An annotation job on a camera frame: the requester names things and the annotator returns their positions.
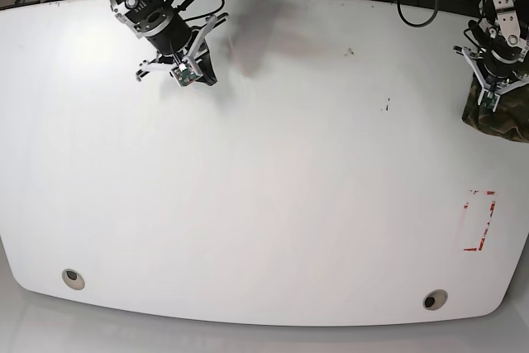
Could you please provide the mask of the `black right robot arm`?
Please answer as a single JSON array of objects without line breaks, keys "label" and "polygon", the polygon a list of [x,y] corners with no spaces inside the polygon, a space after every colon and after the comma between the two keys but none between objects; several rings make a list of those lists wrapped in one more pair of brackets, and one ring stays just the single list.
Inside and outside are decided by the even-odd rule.
[{"label": "black right robot arm", "polygon": [[212,12],[183,18],[181,13],[194,1],[110,0],[115,18],[156,50],[153,60],[140,63],[137,81],[152,72],[164,72],[181,87],[217,83],[206,38],[227,21],[229,14],[223,11],[226,2],[221,0]]}]

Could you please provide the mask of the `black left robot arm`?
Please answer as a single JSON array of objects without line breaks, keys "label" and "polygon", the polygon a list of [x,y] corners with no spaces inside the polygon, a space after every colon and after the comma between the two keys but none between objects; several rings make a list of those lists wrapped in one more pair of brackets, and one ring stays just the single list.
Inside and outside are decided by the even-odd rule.
[{"label": "black left robot arm", "polygon": [[528,25],[517,0],[481,0],[479,19],[464,30],[473,49],[456,46],[478,82],[477,104],[494,112],[503,95],[528,84]]}]

